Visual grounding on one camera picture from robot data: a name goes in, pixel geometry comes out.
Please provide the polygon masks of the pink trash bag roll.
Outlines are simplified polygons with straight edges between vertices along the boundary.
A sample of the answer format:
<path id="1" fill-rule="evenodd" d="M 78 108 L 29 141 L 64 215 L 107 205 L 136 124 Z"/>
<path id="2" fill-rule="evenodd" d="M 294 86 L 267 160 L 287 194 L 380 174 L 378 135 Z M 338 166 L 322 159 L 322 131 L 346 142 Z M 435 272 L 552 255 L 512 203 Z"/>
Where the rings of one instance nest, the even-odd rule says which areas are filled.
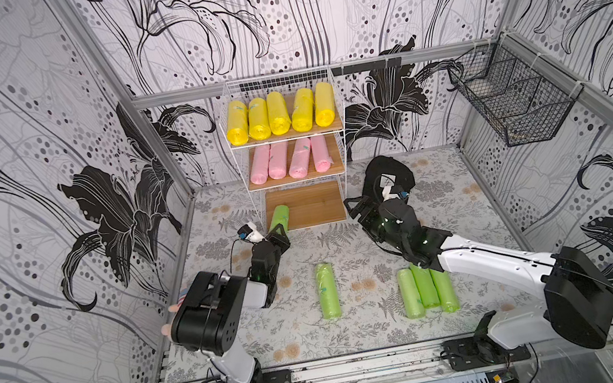
<path id="1" fill-rule="evenodd" d="M 314 135 L 310 143 L 315 170 L 320 174 L 328 172 L 333 166 L 333 160 L 331 160 L 325 136 L 321 134 Z"/>
<path id="2" fill-rule="evenodd" d="M 252 185 L 263 185 L 269 179 L 270 145 L 257 146 L 253 150 L 250 182 Z"/>
<path id="3" fill-rule="evenodd" d="M 270 145 L 270 157 L 268 162 L 269 178 L 272 178 L 273 180 L 281 180 L 288 175 L 287 148 L 288 142 L 286 140 L 278 141 Z"/>
<path id="4" fill-rule="evenodd" d="M 301 180 L 309 174 L 309 159 L 312 142 L 311 138 L 302 137 L 301 139 L 297 139 L 294 144 L 288 174 L 292 179 Z"/>

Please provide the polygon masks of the yellow trash bag roll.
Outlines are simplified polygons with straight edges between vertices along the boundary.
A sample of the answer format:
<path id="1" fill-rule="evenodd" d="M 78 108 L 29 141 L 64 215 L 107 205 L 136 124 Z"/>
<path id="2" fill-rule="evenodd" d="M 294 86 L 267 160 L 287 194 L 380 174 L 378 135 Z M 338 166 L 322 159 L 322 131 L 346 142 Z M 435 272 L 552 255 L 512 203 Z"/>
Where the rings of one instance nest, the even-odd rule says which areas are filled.
<path id="1" fill-rule="evenodd" d="M 332 126 L 337 116 L 333 86 L 328 82 L 318 83 L 314 99 L 315 122 L 322 128 Z"/>
<path id="2" fill-rule="evenodd" d="M 259 141 L 272 136 L 267 102 L 264 98 L 252 99 L 248 107 L 248 136 Z"/>
<path id="3" fill-rule="evenodd" d="M 282 136 L 291 128 L 290 115 L 285 97 L 281 92 L 270 92 L 266 96 L 268 122 L 272 135 Z"/>
<path id="4" fill-rule="evenodd" d="M 248 110 L 242 101 L 232 100 L 227 108 L 226 138 L 234 147 L 249 141 Z"/>
<path id="5" fill-rule="evenodd" d="M 294 97 L 291 125 L 296 132 L 309 132 L 313 128 L 314 93 L 309 88 L 298 89 Z"/>

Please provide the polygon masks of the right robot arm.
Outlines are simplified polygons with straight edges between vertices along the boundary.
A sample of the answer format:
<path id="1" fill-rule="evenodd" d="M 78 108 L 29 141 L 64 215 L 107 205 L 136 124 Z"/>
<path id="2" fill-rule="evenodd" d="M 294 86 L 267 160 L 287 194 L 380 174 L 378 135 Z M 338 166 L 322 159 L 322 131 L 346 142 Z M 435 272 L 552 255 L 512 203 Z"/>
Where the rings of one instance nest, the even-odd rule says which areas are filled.
<path id="1" fill-rule="evenodd" d="M 486 350 L 514 350 L 556 338 L 585 349 L 605 347 L 613 285 L 580 249 L 565 245 L 556 253 L 534 253 L 429 228 L 421 225 L 404 194 L 382 201 L 355 197 L 344 205 L 383 251 L 420 268 L 474 275 L 536 297 L 535 305 L 482 318 L 474 335 Z"/>

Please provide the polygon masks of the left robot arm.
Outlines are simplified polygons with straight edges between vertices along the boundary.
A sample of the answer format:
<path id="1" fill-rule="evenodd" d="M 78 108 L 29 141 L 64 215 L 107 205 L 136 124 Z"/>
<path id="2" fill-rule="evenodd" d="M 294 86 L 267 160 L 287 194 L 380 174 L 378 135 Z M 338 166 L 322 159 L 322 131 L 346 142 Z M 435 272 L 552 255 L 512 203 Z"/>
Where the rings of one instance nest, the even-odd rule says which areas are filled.
<path id="1" fill-rule="evenodd" d="M 286 228 L 277 224 L 252 250 L 248 273 L 199 272 L 178 304 L 163 335 L 187 351 L 207 356 L 225 383 L 252 383 L 260 363 L 250 356 L 237 334 L 245 309 L 268 308 L 274 302 L 283 254 L 290 248 Z"/>

